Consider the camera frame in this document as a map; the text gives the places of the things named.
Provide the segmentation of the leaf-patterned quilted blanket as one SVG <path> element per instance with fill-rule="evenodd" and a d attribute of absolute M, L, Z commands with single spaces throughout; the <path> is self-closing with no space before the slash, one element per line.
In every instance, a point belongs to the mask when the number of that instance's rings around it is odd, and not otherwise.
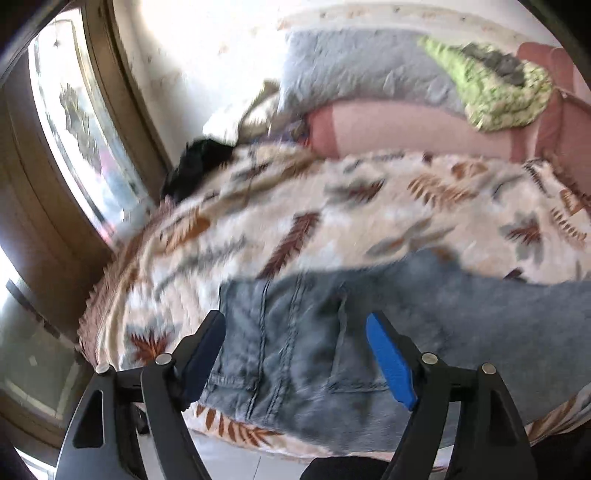
<path fill-rule="evenodd" d="M 92 364 L 141 366 L 192 333 L 229 279 L 373 266 L 431 248 L 535 283 L 590 276 L 590 199 L 553 157 L 239 148 L 164 202 L 106 268 L 78 331 Z"/>

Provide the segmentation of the black garment on sofa edge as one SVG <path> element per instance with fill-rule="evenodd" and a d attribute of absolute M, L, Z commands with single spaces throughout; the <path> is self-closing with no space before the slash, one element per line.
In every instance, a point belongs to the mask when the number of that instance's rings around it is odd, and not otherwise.
<path fill-rule="evenodd" d="M 231 159 L 235 147 L 211 138 L 187 144 L 178 165 L 169 172 L 160 189 L 160 200 L 178 204 L 193 194 L 205 176 Z"/>

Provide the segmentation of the stained glass window door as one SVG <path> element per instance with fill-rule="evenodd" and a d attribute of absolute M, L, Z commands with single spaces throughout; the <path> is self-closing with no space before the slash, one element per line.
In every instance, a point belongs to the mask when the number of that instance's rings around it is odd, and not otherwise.
<path fill-rule="evenodd" d="M 91 375 L 78 335 L 90 291 L 169 167 L 114 8 L 1 5 L 1 430 L 48 464 Z"/>

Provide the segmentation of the white patterned pillow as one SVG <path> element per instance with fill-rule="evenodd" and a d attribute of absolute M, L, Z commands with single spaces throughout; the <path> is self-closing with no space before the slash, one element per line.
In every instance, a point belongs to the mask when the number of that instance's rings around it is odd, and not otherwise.
<path fill-rule="evenodd" d="M 201 133 L 228 145 L 248 142 L 269 131 L 279 100 L 280 84 L 276 81 L 247 84 L 211 115 Z"/>

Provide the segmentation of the pink and maroon sofa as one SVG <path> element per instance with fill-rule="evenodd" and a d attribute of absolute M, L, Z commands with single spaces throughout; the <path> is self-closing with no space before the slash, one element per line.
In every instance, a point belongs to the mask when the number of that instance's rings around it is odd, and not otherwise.
<path fill-rule="evenodd" d="M 545 154 L 590 193 L 590 89 L 568 53 L 533 42 L 517 51 L 545 68 L 555 90 L 526 127 L 482 133 L 442 109 L 392 100 L 334 102 L 307 116 L 311 148 L 329 158 L 381 149 L 480 155 L 521 163 Z"/>

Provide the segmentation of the green patterned folded blanket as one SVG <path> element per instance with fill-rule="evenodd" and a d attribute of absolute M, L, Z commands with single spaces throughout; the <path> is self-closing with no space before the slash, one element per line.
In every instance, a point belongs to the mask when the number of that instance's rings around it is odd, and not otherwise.
<path fill-rule="evenodd" d="M 423 36 L 418 44 L 451 77 L 468 122 L 479 131 L 525 127 L 533 123 L 550 102 L 554 82 L 545 68 L 531 61 L 518 58 L 523 63 L 525 85 L 516 87 L 505 83 L 480 61 L 465 55 L 462 48 L 469 43 L 450 45 Z M 492 44 L 476 44 L 496 48 Z"/>

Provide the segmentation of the dark grey crumpled cloth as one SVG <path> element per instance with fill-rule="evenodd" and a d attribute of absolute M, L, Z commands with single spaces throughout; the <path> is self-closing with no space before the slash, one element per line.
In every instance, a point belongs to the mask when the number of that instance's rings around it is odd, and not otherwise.
<path fill-rule="evenodd" d="M 480 61 L 505 83 L 516 87 L 525 85 L 523 63 L 514 55 L 476 43 L 467 44 L 462 48 L 462 52 Z"/>

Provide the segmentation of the grey quilted pillow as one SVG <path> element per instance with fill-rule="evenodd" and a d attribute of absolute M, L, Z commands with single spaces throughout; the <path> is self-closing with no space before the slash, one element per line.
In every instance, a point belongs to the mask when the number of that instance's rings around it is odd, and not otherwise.
<path fill-rule="evenodd" d="M 397 100 L 464 115 L 447 72 L 401 29 L 294 30 L 280 77 L 280 113 L 291 117 L 338 100 Z"/>

